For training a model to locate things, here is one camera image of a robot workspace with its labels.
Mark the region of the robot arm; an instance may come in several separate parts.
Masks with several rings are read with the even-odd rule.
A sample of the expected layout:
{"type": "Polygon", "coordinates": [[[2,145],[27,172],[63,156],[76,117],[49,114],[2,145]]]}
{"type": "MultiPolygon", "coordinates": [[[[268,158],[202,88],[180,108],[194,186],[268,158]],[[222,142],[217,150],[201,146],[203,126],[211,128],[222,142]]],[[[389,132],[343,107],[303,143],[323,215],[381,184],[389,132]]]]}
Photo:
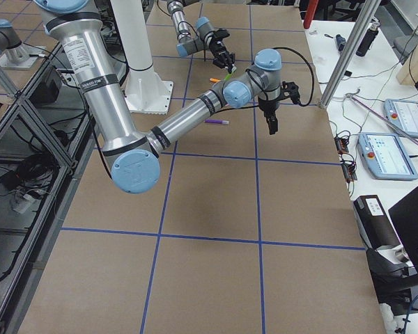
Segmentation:
{"type": "Polygon", "coordinates": [[[270,132],[277,131],[275,112],[281,94],[277,50],[260,50],[241,76],[214,84],[188,106],[142,132],[132,114],[166,113],[173,84],[154,71],[141,3],[111,3],[129,69],[125,87],[109,60],[101,16],[93,1],[39,1],[37,5],[47,34],[61,43],[70,61],[102,133],[102,153],[111,178],[124,192],[151,189],[160,176],[159,154],[224,106],[239,109],[257,97],[270,132]]]}
{"type": "Polygon", "coordinates": [[[212,22],[204,16],[197,19],[192,26],[186,19],[184,7],[196,1],[167,1],[168,14],[176,30],[176,49],[180,57],[190,56],[197,52],[210,51],[213,55],[212,63],[218,68],[225,69],[229,74],[236,70],[235,54],[230,52],[224,44],[224,39],[230,36],[228,30],[216,29],[212,22]]]}

